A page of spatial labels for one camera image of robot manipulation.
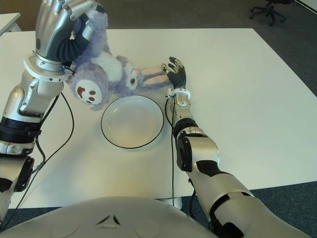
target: purple plush toy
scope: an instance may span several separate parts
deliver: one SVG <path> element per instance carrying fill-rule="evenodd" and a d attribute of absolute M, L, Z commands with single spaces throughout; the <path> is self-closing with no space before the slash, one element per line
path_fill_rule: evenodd
<path fill-rule="evenodd" d="M 91 11 L 90 23 L 95 31 L 87 49 L 75 64 L 69 77 L 73 94 L 94 111 L 101 110 L 112 94 L 132 96 L 139 87 L 156 89 L 169 84 L 165 72 L 159 68 L 137 69 L 126 57 L 115 57 L 107 44 L 107 14 Z"/>

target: black cable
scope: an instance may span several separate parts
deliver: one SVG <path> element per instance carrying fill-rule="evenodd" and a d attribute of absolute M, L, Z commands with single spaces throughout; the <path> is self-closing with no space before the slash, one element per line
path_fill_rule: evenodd
<path fill-rule="evenodd" d="M 174 125 L 174 112 L 175 112 L 175 99 L 174 99 L 174 106 L 173 106 L 173 113 L 172 113 L 172 125 Z M 174 206 L 174 146 L 173 146 L 173 133 L 174 133 L 174 127 L 172 126 L 172 133 L 171 133 L 171 145 L 172 145 L 172 199 L 173 199 L 173 206 Z"/>
<path fill-rule="evenodd" d="M 66 104 L 67 104 L 67 106 L 68 106 L 70 115 L 71 115 L 71 119 L 72 119 L 72 130 L 71 130 L 71 133 L 70 133 L 68 139 L 65 141 L 65 143 L 62 144 L 47 160 L 45 160 L 45 162 L 44 162 L 43 165 L 40 167 L 40 169 L 38 169 L 38 170 L 36 171 L 36 173 L 34 174 L 34 176 L 33 176 L 32 180 L 31 180 L 31 182 L 29 183 L 28 187 L 26 188 L 26 190 L 25 190 L 25 192 L 24 192 L 24 194 L 23 194 L 21 200 L 19 201 L 19 203 L 18 203 L 18 205 L 16 206 L 16 208 L 13 210 L 13 213 L 12 213 L 11 216 L 9 217 L 9 219 L 8 219 L 7 223 L 5 224 L 5 226 L 3 227 L 2 231 L 5 230 L 5 228 L 7 227 L 7 225 L 9 224 L 9 222 L 11 221 L 13 215 L 15 214 L 15 212 L 17 211 L 17 209 L 18 209 L 19 206 L 21 205 L 23 199 L 25 198 L 26 193 L 29 191 L 29 189 L 30 189 L 30 187 L 31 187 L 31 185 L 32 185 L 32 183 L 33 183 L 33 181 L 34 181 L 36 175 L 39 173 L 39 171 L 41 170 L 41 168 L 43 168 L 43 166 L 44 166 L 61 148 L 63 148 L 64 145 L 67 144 L 67 142 L 70 140 L 70 138 L 71 138 L 72 135 L 73 135 L 74 127 L 75 127 L 74 115 L 73 115 L 73 112 L 72 112 L 72 110 L 71 110 L 71 108 L 70 108 L 70 105 L 69 105 L 68 101 L 66 100 L 65 96 L 63 95 L 63 93 L 61 93 L 61 95 L 62 95 L 62 97 L 64 98 L 64 100 L 65 100 L 65 102 L 66 102 Z"/>
<path fill-rule="evenodd" d="M 59 95 L 57 95 L 57 96 L 55 97 L 55 99 L 54 99 L 52 105 L 50 106 L 49 110 L 47 111 L 47 113 L 46 113 L 45 116 L 43 117 L 42 121 L 40 122 L 40 129 L 41 129 L 43 123 L 45 122 L 46 118 L 48 118 L 49 114 L 51 113 L 53 107 L 55 106 L 55 104 L 56 104 L 56 102 L 57 102 L 57 100 L 58 100 L 58 98 L 59 98 Z M 39 136 L 38 136 L 38 135 L 35 137 L 35 144 L 36 144 L 36 147 L 38 148 L 39 152 L 41 153 L 43 159 L 42 159 L 42 162 L 36 167 L 36 169 L 32 171 L 32 174 L 34 174 L 34 173 L 36 173 L 38 170 L 40 170 L 41 167 L 44 165 L 45 160 L 46 160 L 45 153 L 43 152 L 43 150 L 42 150 L 42 148 L 41 148 L 41 146 L 40 146 L 40 144 L 39 144 Z"/>
<path fill-rule="evenodd" d="M 64 145 L 66 145 L 66 144 L 68 143 L 68 141 L 71 139 L 71 137 L 72 137 L 72 135 L 73 135 L 74 128 L 75 128 L 75 121 L 74 121 L 73 111 L 71 110 L 70 105 L 69 105 L 67 99 L 65 98 L 64 94 L 61 93 L 61 95 L 62 95 L 62 97 L 64 98 L 64 100 L 65 100 L 65 102 L 66 102 L 66 104 L 67 104 L 67 107 L 68 107 L 68 109 L 69 109 L 70 115 L 71 115 L 71 121 L 72 121 L 71 133 L 70 133 L 68 139 L 64 142 L 64 144 L 62 144 L 54 153 L 52 153 L 51 156 L 49 156 L 49 158 L 45 161 L 44 165 L 45 165 L 61 148 L 63 148 Z"/>
<path fill-rule="evenodd" d="M 55 106 L 55 103 L 57 102 L 59 98 L 59 95 L 57 95 L 51 105 L 51 107 L 49 108 L 48 112 L 45 114 L 45 116 L 43 117 L 42 121 L 40 122 L 40 128 L 42 127 L 43 123 L 45 122 L 46 118 L 49 116 L 49 114 L 51 113 L 51 110 L 53 109 L 53 107 Z"/>
<path fill-rule="evenodd" d="M 194 189 L 193 195 L 191 196 L 191 198 L 189 200 L 189 215 L 194 220 L 195 220 L 195 217 L 194 217 L 194 213 L 193 213 L 193 202 L 194 202 L 195 195 L 196 195 L 196 190 Z"/>
<path fill-rule="evenodd" d="M 169 123 L 169 125 L 172 127 L 172 129 L 173 129 L 173 125 L 172 125 L 172 123 L 170 122 L 170 120 L 168 119 L 168 116 L 167 116 L 167 111 L 166 111 L 166 108 L 167 108 L 167 102 L 168 102 L 168 99 L 166 100 L 166 103 L 165 103 L 165 116 L 166 116 L 166 119 L 167 119 L 167 121 L 168 121 L 168 123 Z"/>
<path fill-rule="evenodd" d="M 39 143 L 39 136 L 38 136 L 38 135 L 35 137 L 35 144 L 36 144 L 36 147 L 38 148 L 39 152 L 41 153 L 43 159 L 42 159 L 42 162 L 36 167 L 36 169 L 32 171 L 32 174 L 34 174 L 34 173 L 36 173 L 38 170 L 40 170 L 41 167 L 44 165 L 45 160 L 46 160 L 45 153 L 44 153 L 44 151 L 42 150 L 42 148 L 41 148 L 41 146 L 40 146 L 40 143 Z"/>

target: black joint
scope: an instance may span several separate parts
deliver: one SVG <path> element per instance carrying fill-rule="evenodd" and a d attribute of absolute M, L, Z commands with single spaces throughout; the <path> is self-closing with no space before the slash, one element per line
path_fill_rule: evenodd
<path fill-rule="evenodd" d="M 192 171 L 192 147 L 187 137 L 177 140 L 177 165 L 182 171 Z"/>
<path fill-rule="evenodd" d="M 28 156 L 25 160 L 18 181 L 15 185 L 15 192 L 22 192 L 24 189 L 26 189 L 32 175 L 33 166 L 34 159 Z"/>
<path fill-rule="evenodd" d="M 213 160 L 200 160 L 196 162 L 197 169 L 209 177 L 218 175 L 218 174 L 228 174 L 226 172 L 221 171 L 218 168 L 218 164 Z"/>
<path fill-rule="evenodd" d="M 191 119 L 191 118 L 183 118 L 181 120 L 179 120 L 176 125 L 174 126 L 174 129 L 173 129 L 173 135 L 174 137 L 176 138 L 177 135 L 185 128 L 188 128 L 188 127 L 198 127 L 196 122 Z"/>
<path fill-rule="evenodd" d="M 0 178 L 0 192 L 5 192 L 10 189 L 12 181 L 6 178 Z"/>
<path fill-rule="evenodd" d="M 40 123 L 30 123 L 2 117 L 0 140 L 12 143 L 32 143 L 40 135 Z"/>
<path fill-rule="evenodd" d="M 227 222 L 224 225 L 221 225 L 220 221 L 216 218 L 215 211 L 217 210 L 217 208 L 229 199 L 230 197 L 226 194 L 219 198 L 211 207 L 209 213 L 211 218 L 211 231 L 215 233 L 219 238 L 242 238 L 244 237 L 243 232 L 233 223 Z"/>
<path fill-rule="evenodd" d="M 41 40 L 37 38 L 35 44 L 36 44 L 36 49 L 39 50 L 41 48 Z"/>

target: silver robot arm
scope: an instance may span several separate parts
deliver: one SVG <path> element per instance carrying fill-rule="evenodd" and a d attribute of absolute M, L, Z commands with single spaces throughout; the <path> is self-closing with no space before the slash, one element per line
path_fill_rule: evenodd
<path fill-rule="evenodd" d="M 36 50 L 25 58 L 20 84 L 10 93 L 0 122 L 0 226 L 11 196 L 23 191 L 33 171 L 35 138 L 44 113 L 63 90 L 65 65 L 87 47 L 94 31 L 92 10 L 104 12 L 94 0 L 43 0 L 36 23 Z M 80 23 L 70 39 L 75 22 Z"/>
<path fill-rule="evenodd" d="M 212 232 L 220 238 L 308 238 L 270 212 L 235 176 L 218 168 L 217 145 L 190 112 L 185 68 L 176 58 L 170 61 L 173 64 L 162 64 L 162 68 L 174 85 L 169 108 L 177 165 L 187 172 Z"/>

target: white table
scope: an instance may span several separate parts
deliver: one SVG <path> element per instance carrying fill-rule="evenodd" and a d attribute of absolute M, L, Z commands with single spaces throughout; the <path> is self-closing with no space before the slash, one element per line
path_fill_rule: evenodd
<path fill-rule="evenodd" d="M 20 27 L 15 22 L 20 15 L 20 13 L 0 14 L 0 36 L 4 32 L 21 31 Z"/>
<path fill-rule="evenodd" d="M 20 81 L 22 59 L 34 49 L 34 32 L 0 38 L 0 110 Z M 108 30 L 111 51 L 139 67 L 181 59 L 198 125 L 217 143 L 220 168 L 249 189 L 317 180 L 317 98 L 252 29 Z M 22 207 L 64 206 L 90 198 L 132 195 L 171 197 L 170 127 L 150 145 L 124 150 L 100 130 L 102 111 L 93 112 L 64 93 L 75 116 L 68 145 L 35 180 Z M 164 91 L 143 93 L 163 106 Z M 62 99 L 43 126 L 50 155 L 70 133 Z M 41 156 L 32 156 L 39 163 Z M 175 195 L 192 193 L 187 175 L 175 166 Z M 14 195 L 14 207 L 21 193 Z"/>

